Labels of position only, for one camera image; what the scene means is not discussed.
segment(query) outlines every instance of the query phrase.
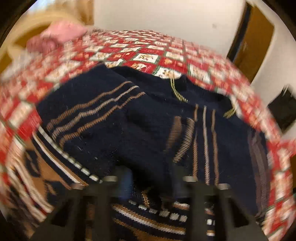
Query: red patterned tablecloth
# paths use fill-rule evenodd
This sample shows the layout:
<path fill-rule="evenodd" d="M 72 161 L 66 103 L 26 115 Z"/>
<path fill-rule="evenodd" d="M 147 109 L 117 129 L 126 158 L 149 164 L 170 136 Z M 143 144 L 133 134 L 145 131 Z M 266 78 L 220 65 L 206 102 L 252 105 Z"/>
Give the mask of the red patterned tablecloth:
<path fill-rule="evenodd" d="M 270 112 L 263 107 L 248 79 L 229 60 L 192 42 L 150 30 L 87 33 L 48 55 L 36 57 L 1 87 L 3 202 L 9 185 L 7 163 L 22 155 L 24 148 L 20 143 L 31 137 L 41 121 L 35 105 L 100 61 L 110 68 L 130 66 L 163 79 L 186 74 L 196 85 L 229 96 L 236 114 L 266 135 L 271 190 L 263 231 L 272 241 L 285 234 L 296 214 L 289 161 L 296 154 L 295 141 L 280 141 L 279 129 Z"/>

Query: wooden door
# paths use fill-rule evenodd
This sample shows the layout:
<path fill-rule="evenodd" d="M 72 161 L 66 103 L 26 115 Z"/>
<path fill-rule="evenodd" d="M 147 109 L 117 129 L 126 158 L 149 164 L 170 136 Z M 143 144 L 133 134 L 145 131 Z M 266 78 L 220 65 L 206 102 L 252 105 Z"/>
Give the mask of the wooden door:
<path fill-rule="evenodd" d="M 249 79 L 257 74 L 268 50 L 274 26 L 258 7 L 253 7 L 246 34 L 234 59 L 234 64 Z"/>

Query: striped sweater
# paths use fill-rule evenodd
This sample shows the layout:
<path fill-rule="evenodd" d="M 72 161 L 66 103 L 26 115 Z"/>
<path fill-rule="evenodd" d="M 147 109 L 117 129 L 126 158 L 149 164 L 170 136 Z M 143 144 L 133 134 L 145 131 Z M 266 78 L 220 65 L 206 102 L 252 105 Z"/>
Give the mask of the striped sweater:
<path fill-rule="evenodd" d="M 73 183 L 99 182 L 116 165 L 134 178 L 131 199 L 112 204 L 118 239 L 184 240 L 189 204 L 176 199 L 167 209 L 159 198 L 172 196 L 174 165 L 209 185 L 230 184 L 242 206 L 263 217 L 265 138 L 235 115 L 223 117 L 231 108 L 227 97 L 185 76 L 172 82 L 128 67 L 100 65 L 64 84 L 38 105 L 42 124 L 20 163 L 42 196 L 34 208 L 23 204 L 28 235 Z M 19 190 L 11 193 L 19 205 Z"/>

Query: pink object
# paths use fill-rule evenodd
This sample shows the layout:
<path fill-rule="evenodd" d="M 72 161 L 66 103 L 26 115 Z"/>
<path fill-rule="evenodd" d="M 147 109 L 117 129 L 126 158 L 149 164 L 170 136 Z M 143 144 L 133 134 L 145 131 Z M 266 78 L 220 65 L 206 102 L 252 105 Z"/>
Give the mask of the pink object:
<path fill-rule="evenodd" d="M 55 39 L 42 38 L 40 35 L 36 35 L 27 41 L 26 47 L 29 52 L 48 54 L 49 52 L 57 49 L 59 47 L 59 43 Z"/>
<path fill-rule="evenodd" d="M 55 39 L 58 43 L 63 44 L 82 36 L 86 32 L 87 28 L 85 26 L 62 20 L 52 23 L 40 36 Z"/>
<path fill-rule="evenodd" d="M 36 35 L 27 41 L 29 52 L 40 52 L 48 54 L 57 49 L 60 44 L 82 36 L 87 32 L 87 28 L 81 24 L 62 20 L 52 23 L 40 35 Z"/>

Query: white wall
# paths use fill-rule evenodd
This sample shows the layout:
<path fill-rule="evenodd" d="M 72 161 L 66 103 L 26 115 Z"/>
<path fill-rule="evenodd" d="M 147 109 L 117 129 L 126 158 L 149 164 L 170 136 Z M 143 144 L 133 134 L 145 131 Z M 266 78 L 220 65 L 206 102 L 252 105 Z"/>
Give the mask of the white wall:
<path fill-rule="evenodd" d="M 267 106 L 282 90 L 290 84 L 296 91 L 296 42 L 280 17 L 261 0 L 248 0 L 254 3 L 274 24 L 275 30 L 264 61 L 251 86 Z M 296 125 L 284 135 L 296 138 Z"/>
<path fill-rule="evenodd" d="M 227 56 L 244 6 L 245 0 L 95 0 L 94 25 L 156 30 Z"/>

